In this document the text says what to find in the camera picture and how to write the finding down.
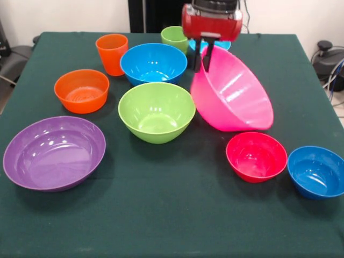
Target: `robotic arm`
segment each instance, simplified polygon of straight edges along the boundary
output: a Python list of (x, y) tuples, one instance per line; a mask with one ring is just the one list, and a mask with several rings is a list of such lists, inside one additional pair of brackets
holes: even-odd
[[(242, 27), (242, 12), (238, 9), (240, 0), (192, 0), (185, 4), (182, 11), (183, 33), (187, 38), (196, 42), (194, 70), (209, 70), (211, 52), (216, 40), (234, 41)], [(208, 42), (206, 55), (203, 60), (199, 53), (200, 43)]]

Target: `plastic cup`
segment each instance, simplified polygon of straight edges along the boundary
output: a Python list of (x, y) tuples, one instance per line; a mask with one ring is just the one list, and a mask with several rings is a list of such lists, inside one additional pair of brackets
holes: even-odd
[(181, 50), (184, 54), (187, 53), (189, 47), (188, 38), (183, 34), (181, 26), (166, 27), (161, 31), (162, 43), (173, 46)]
[(120, 59), (128, 50), (128, 39), (121, 34), (104, 35), (97, 39), (96, 47), (105, 71), (111, 76), (124, 75)]

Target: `red bowl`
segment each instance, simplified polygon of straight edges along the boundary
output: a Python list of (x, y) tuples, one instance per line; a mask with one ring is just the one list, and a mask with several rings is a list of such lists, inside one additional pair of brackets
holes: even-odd
[(260, 183), (280, 174), (288, 161), (282, 144), (263, 133), (247, 132), (233, 137), (226, 148), (236, 174), (249, 183)]

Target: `plastic bowl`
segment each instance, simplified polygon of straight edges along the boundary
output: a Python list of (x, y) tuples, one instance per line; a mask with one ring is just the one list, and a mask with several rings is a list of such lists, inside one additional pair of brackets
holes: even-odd
[(7, 146), (3, 166), (21, 187), (56, 192), (84, 181), (105, 153), (105, 138), (93, 123), (77, 117), (52, 117), (18, 133)]
[(175, 139), (196, 112), (190, 94), (166, 82), (152, 82), (132, 88), (120, 99), (118, 113), (138, 138), (152, 144)]
[(204, 120), (220, 131), (266, 130), (273, 124), (263, 86), (244, 63), (220, 47), (214, 46), (209, 72), (202, 64), (193, 77), (191, 95)]
[(344, 193), (344, 160), (328, 149), (305, 146), (289, 155), (288, 171), (306, 198), (326, 199)]
[(55, 83), (55, 94), (62, 105), (72, 113), (87, 114), (100, 109), (106, 102), (109, 79), (91, 69), (71, 71)]
[(125, 76), (134, 86), (162, 81), (177, 84), (187, 64), (187, 57), (182, 51), (159, 43), (133, 47), (120, 61)]
[[(231, 48), (231, 42), (230, 41), (215, 41), (215, 46), (221, 47), (225, 50), (229, 50)], [(194, 39), (190, 39), (189, 41), (189, 46), (190, 48), (195, 51), (196, 48), (196, 42)], [(204, 48), (208, 46), (208, 42), (202, 40), (202, 42), (200, 43), (200, 50), (199, 52), (202, 53)]]
[(287, 163), (283, 146), (263, 133), (241, 133), (233, 137), (226, 148), (227, 159), (236, 174), (250, 183), (260, 183), (276, 177)]

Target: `table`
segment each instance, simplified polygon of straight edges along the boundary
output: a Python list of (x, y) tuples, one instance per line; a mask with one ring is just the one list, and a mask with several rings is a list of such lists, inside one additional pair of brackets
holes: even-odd
[[(1, 156), (29, 124), (71, 115), (55, 81), (81, 68), (102, 72), (95, 41), (104, 33), (43, 33), (0, 117)], [(129, 47), (159, 34), (126, 34)], [(344, 130), (295, 35), (241, 35), (232, 50), (271, 98), (267, 131), (290, 153), (318, 145), (344, 156)], [(189, 89), (193, 72), (180, 86)], [(225, 156), (233, 133), (197, 114), (164, 145), (145, 143), (120, 121), (117, 105), (130, 88), (110, 78), (106, 105), (80, 115), (104, 132), (107, 149), (81, 185), (60, 193), (17, 187), (0, 169), (1, 257), (344, 257), (344, 198), (301, 197), (287, 170), (250, 184)]]

